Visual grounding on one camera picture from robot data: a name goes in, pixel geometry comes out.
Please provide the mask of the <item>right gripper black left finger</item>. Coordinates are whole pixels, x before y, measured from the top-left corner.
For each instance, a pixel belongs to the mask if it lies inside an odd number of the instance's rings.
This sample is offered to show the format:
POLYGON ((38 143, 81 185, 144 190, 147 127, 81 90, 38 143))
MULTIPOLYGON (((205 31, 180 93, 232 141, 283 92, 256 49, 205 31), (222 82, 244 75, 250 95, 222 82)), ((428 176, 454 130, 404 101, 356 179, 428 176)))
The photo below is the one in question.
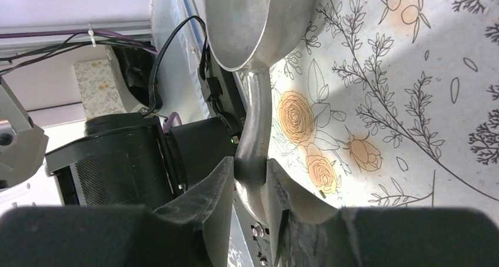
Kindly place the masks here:
POLYGON ((2 266, 227 266, 234 160, 155 209, 24 206, 1 217, 2 266))

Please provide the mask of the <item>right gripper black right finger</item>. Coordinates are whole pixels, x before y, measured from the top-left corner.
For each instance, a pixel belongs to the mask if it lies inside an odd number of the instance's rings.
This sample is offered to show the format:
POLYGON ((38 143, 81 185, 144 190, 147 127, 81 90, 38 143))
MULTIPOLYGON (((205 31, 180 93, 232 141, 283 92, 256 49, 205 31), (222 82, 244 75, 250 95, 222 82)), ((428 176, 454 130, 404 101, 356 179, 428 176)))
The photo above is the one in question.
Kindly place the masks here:
POLYGON ((497 266, 498 228, 461 208, 341 208, 267 162, 275 266, 497 266))

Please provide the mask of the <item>grey litter scoop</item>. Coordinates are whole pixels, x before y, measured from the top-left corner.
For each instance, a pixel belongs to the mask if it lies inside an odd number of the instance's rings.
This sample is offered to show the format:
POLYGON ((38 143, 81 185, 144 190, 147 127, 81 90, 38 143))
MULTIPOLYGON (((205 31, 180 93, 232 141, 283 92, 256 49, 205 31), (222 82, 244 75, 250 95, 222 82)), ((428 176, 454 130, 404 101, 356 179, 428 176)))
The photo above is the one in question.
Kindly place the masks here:
POLYGON ((271 135, 270 67, 304 36, 315 0, 205 0, 207 34, 220 67, 247 74, 247 115, 235 154, 235 184, 248 213, 266 223, 262 190, 271 135))

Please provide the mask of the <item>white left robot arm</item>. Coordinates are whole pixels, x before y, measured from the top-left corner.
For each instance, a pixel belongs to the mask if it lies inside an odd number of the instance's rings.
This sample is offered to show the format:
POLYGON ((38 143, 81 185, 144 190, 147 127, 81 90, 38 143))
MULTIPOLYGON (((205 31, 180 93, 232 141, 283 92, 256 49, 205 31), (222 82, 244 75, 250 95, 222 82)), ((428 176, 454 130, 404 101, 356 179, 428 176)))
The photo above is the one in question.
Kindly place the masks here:
POLYGON ((66 205, 155 209, 233 156, 241 132, 242 124, 228 112, 177 126, 137 112, 109 114, 87 121, 82 138, 47 151, 44 130, 2 81, 1 191, 21 185, 44 166, 66 205))

